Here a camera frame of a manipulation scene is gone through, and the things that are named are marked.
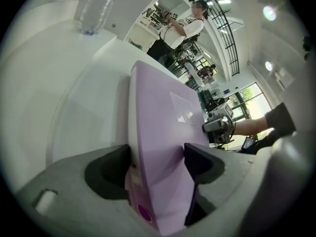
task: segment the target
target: magenta circle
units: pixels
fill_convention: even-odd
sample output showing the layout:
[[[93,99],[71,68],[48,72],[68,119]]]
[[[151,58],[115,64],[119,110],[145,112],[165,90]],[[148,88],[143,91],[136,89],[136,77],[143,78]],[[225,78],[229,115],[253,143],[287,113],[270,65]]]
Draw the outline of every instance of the magenta circle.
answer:
[[[143,207],[141,204],[138,204],[137,209],[140,215],[142,215],[145,220],[149,222],[152,221],[152,216],[150,215],[149,211],[145,207]]]

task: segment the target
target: black sleeve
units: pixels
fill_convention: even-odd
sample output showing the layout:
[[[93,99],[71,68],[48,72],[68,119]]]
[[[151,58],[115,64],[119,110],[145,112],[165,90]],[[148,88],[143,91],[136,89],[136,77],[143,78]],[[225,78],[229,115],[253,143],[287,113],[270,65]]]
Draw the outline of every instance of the black sleeve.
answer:
[[[274,128],[282,136],[293,133],[296,129],[290,114],[283,103],[265,114],[269,128]]]

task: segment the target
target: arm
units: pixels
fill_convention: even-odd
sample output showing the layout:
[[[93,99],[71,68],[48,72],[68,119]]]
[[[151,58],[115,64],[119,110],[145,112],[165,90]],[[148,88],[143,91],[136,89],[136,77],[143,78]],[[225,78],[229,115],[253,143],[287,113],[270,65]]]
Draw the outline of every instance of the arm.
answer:
[[[263,116],[259,119],[248,119],[234,123],[236,125],[234,135],[250,136],[267,130],[268,124],[266,117]]]
[[[168,18],[169,23],[171,23],[174,28],[177,30],[177,32],[181,35],[181,36],[186,36],[186,32],[184,31],[184,28],[182,25],[180,25],[174,18],[172,18],[171,16]]]

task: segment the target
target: white t-shirt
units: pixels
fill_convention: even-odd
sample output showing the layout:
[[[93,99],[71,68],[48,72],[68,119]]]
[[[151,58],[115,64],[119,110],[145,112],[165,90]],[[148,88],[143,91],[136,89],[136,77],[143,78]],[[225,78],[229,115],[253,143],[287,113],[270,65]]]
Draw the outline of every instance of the white t-shirt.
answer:
[[[160,37],[172,49],[177,48],[184,40],[198,34],[204,27],[202,20],[193,17],[179,19],[177,22],[183,26],[186,36],[180,35],[171,23],[160,29]]]

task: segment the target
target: round light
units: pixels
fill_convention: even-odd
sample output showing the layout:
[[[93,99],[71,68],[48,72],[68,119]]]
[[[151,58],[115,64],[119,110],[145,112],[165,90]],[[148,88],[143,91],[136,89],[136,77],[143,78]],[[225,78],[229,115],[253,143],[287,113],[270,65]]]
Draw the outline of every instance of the round light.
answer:
[[[263,8],[263,15],[270,21],[274,21],[277,18],[276,11],[270,6]]]
[[[266,62],[266,69],[269,70],[269,71],[272,70],[272,64],[271,64],[271,62],[269,62],[269,61]]]

